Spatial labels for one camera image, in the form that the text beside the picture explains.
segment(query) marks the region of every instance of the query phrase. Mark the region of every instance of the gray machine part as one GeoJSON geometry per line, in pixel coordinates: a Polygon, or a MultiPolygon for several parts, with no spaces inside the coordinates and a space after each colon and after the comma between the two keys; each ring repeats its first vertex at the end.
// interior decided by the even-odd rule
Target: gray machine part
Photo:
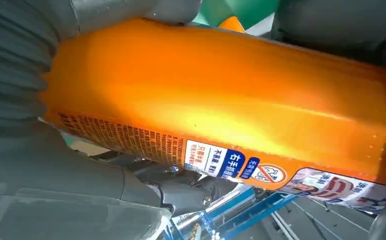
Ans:
{"type": "Polygon", "coordinates": [[[198,1],[183,1],[191,16],[176,19],[164,1],[0,0],[0,240],[133,240],[159,223],[160,214],[145,210],[162,211],[148,207],[161,204],[152,189],[126,169],[77,155],[38,120],[45,113],[38,92],[62,40],[154,8],[167,23],[199,10],[198,1]],[[83,8],[92,2],[103,5],[83,8]]]}
{"type": "Polygon", "coordinates": [[[168,208],[173,217],[205,210],[212,202],[211,193],[204,188],[191,187],[171,180],[157,184],[162,207],[168,208]]]}
{"type": "Polygon", "coordinates": [[[202,0],[71,0],[80,33],[144,17],[166,24],[191,22],[202,0]]]}
{"type": "Polygon", "coordinates": [[[386,1],[283,0],[270,38],[386,67],[386,1]]]}

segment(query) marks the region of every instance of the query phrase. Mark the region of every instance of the blue metal frame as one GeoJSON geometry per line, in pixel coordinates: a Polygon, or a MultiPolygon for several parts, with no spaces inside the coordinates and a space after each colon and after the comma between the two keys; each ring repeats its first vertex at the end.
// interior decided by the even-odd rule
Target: blue metal frame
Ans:
{"type": "Polygon", "coordinates": [[[222,236],[232,239],[237,234],[260,222],[263,218],[293,201],[297,196],[284,193],[273,193],[269,197],[257,202],[248,210],[230,219],[218,228],[222,236]]]}
{"type": "MultiPolygon", "coordinates": [[[[224,239],[232,239],[237,234],[242,231],[250,228],[254,224],[260,222],[263,218],[269,216],[271,213],[277,211],[278,209],[284,207],[286,204],[290,203],[292,200],[297,198],[295,195],[289,195],[285,193],[273,193],[265,199],[259,200],[254,203],[254,205],[244,212],[239,213],[237,216],[229,219],[227,222],[221,226],[215,226],[214,220],[221,217],[224,213],[232,211],[235,206],[238,204],[247,201],[248,199],[254,198],[255,192],[252,188],[242,192],[241,194],[233,197],[227,202],[223,203],[221,206],[216,207],[210,212],[202,211],[199,212],[199,219],[201,220],[201,225],[204,226],[206,231],[211,235],[212,230],[219,232],[224,239]]],[[[171,238],[167,238],[166,233],[165,239],[168,240],[178,240],[183,239],[182,234],[187,231],[187,229],[179,230],[174,222],[171,221],[172,226],[175,228],[172,232],[168,227],[169,233],[172,234],[171,238]]]]}
{"type": "Polygon", "coordinates": [[[207,214],[209,215],[209,217],[211,219],[214,219],[214,218],[222,215],[223,213],[229,211],[230,209],[232,209],[234,206],[241,203],[242,201],[245,201],[248,198],[253,197],[254,195],[255,195],[255,192],[254,192],[253,188],[251,187],[248,190],[246,190],[246,191],[240,193],[239,195],[233,197],[232,199],[228,200],[227,202],[225,202],[221,206],[208,212],[207,214]]]}

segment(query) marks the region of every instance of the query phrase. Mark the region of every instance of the green object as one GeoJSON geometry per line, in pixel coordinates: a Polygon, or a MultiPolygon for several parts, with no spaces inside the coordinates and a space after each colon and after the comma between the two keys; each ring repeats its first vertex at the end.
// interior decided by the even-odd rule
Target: green object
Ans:
{"type": "Polygon", "coordinates": [[[203,0],[195,22],[218,27],[224,20],[236,16],[244,29],[259,23],[279,6],[279,0],[203,0]]]}

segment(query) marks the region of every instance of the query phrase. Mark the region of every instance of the gray surface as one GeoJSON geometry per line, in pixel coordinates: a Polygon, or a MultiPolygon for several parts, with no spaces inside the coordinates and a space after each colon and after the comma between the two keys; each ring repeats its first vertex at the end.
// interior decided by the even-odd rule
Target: gray surface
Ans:
{"type": "MultiPolygon", "coordinates": [[[[343,240],[367,240],[368,232],[352,225],[350,222],[342,219],[332,212],[326,212],[321,205],[300,197],[294,200],[300,207],[323,223],[330,231],[341,237],[343,240]]],[[[370,229],[373,218],[353,209],[342,206],[328,205],[328,207],[350,221],[358,224],[366,230],[370,229]]],[[[315,228],[310,219],[294,204],[290,203],[287,208],[282,208],[278,212],[287,224],[291,225],[293,232],[299,239],[312,240],[337,240],[332,234],[324,228],[318,226],[315,228]]]]}
{"type": "MultiPolygon", "coordinates": [[[[107,17],[94,15],[110,24],[107,17]]],[[[60,41],[79,30],[70,0],[0,0],[0,240],[134,240],[168,214],[134,204],[160,202],[132,175],[73,153],[38,120],[45,112],[42,74],[60,41]]]]}
{"type": "Polygon", "coordinates": [[[201,0],[72,0],[81,33],[97,30],[134,17],[167,24],[191,22],[201,0]]]}

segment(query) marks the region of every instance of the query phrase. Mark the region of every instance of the bottle label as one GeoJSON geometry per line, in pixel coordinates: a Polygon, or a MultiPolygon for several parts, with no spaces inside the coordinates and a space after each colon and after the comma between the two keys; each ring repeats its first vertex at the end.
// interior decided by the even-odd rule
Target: bottle label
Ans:
{"type": "Polygon", "coordinates": [[[313,168],[300,169],[279,190],[362,211],[378,212],[386,205],[386,185],[313,168]]]}

